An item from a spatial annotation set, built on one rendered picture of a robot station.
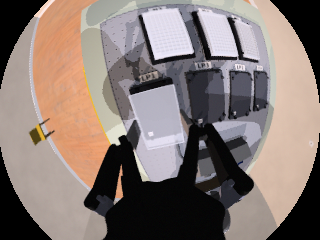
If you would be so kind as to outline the grey button panel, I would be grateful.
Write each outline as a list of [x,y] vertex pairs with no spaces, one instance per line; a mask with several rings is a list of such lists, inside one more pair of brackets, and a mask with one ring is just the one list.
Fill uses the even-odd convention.
[[[233,155],[238,165],[243,163],[243,160],[252,156],[248,143],[243,138],[229,142],[226,145],[231,151],[231,154]],[[183,160],[183,157],[180,153],[179,144],[176,144],[176,146],[179,157]],[[201,176],[204,176],[204,178],[206,178],[211,176],[212,173],[215,173],[215,169],[211,157],[209,156],[208,150],[199,151],[196,178]]]

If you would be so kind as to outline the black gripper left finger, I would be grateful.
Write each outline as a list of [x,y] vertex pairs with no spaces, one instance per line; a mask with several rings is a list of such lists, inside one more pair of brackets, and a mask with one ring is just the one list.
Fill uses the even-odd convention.
[[118,138],[120,145],[109,146],[93,188],[84,200],[86,208],[105,217],[107,211],[114,205],[122,165],[121,186],[125,215],[137,221],[146,217],[146,208],[138,187],[142,178],[134,155],[140,134],[138,122],[134,120],[127,134]]

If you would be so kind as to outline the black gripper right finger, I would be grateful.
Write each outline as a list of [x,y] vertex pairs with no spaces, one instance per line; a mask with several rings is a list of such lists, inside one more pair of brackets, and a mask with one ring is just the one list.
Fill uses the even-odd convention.
[[196,125],[183,109],[179,109],[181,124],[188,137],[183,163],[180,165],[174,189],[166,205],[172,219],[186,216],[196,183],[199,141],[206,144],[219,184],[220,202],[225,210],[242,200],[254,187],[254,181],[238,166],[227,145],[211,123]]

